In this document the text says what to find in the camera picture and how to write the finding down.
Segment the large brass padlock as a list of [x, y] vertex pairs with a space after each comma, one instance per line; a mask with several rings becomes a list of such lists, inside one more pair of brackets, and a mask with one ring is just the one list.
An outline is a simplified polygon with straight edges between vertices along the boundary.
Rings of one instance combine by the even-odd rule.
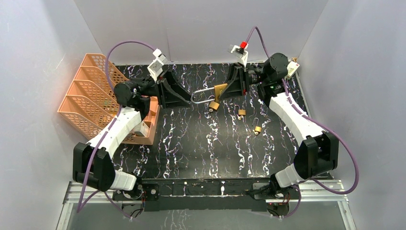
[[[196, 90], [191, 94], [191, 102], [194, 104], [202, 104], [214, 101], [216, 103], [220, 102], [220, 95], [228, 86], [227, 83], [218, 84], [213, 87], [204, 88]], [[208, 96], [206, 99], [198, 98], [200, 96]]]

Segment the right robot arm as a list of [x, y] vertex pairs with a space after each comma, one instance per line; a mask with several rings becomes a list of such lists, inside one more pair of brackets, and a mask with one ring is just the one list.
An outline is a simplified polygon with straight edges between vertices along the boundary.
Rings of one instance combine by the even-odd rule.
[[251, 66], [247, 53], [237, 55], [227, 77], [227, 87], [220, 100], [245, 96], [251, 85], [257, 86], [259, 98], [289, 128], [299, 149], [291, 164], [272, 174], [268, 185], [254, 189], [254, 193], [265, 193], [283, 198], [293, 185], [314, 176], [327, 173], [338, 166], [338, 138], [315, 122], [292, 99], [284, 87], [284, 79], [291, 77], [299, 68], [293, 59], [282, 53], [271, 55], [264, 63]]

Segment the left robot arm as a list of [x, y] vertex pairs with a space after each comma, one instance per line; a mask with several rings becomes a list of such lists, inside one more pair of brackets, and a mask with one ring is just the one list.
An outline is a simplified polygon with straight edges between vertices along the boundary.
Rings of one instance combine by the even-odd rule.
[[157, 97], [164, 109], [189, 107], [191, 94], [179, 83], [173, 70], [131, 79], [113, 88], [119, 111], [112, 121], [87, 143], [73, 149], [73, 180], [99, 191], [124, 190], [130, 199], [143, 193], [141, 178], [133, 173], [116, 170], [112, 158], [124, 139], [149, 114], [151, 97]]

